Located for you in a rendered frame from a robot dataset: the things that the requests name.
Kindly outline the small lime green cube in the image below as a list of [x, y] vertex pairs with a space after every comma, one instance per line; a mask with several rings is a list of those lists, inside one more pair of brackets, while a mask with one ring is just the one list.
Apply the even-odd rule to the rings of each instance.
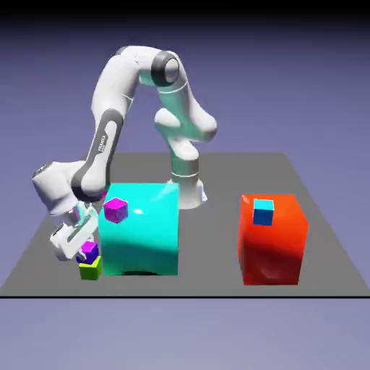
[[92, 264], [79, 263], [79, 275], [82, 280], [98, 280], [101, 271], [101, 256], [97, 256]]

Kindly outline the small blue cube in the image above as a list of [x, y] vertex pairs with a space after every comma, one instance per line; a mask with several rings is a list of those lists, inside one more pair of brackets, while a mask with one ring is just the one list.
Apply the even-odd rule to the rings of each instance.
[[274, 201], [271, 199], [254, 199], [253, 224], [271, 226], [274, 215]]

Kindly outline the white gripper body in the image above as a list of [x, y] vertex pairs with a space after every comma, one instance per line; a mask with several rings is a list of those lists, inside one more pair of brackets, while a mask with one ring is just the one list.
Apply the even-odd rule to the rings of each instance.
[[94, 232], [98, 228], [98, 216], [89, 214], [81, 225], [70, 226], [62, 223], [50, 237], [57, 259], [68, 261], [82, 252], [87, 241], [94, 241]]

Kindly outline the small purple cube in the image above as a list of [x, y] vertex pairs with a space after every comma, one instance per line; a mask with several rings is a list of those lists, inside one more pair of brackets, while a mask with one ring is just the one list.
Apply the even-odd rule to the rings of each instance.
[[86, 241], [82, 245], [82, 252], [85, 254], [86, 259], [82, 260], [81, 257], [76, 256], [77, 262], [83, 264], [92, 264], [99, 255], [98, 244], [94, 241]]

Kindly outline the small magenta cube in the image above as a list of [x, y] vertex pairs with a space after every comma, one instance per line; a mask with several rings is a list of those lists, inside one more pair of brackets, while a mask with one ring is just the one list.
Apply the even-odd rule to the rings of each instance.
[[108, 200], [103, 205], [105, 219], [112, 223], [120, 223], [129, 215], [128, 202], [119, 198]]

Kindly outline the large red-orange box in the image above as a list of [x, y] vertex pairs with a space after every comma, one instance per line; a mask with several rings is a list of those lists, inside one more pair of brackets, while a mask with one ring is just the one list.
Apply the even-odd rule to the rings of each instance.
[[[274, 201], [271, 226], [253, 224], [254, 199]], [[308, 230], [294, 194], [242, 194], [237, 255], [244, 285], [298, 285]]]

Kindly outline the large cyan box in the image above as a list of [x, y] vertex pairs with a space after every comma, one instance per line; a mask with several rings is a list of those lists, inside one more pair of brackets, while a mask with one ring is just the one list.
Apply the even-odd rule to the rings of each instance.
[[178, 185], [115, 183], [106, 200], [128, 204], [120, 223], [100, 212], [98, 233], [104, 274], [178, 274]]

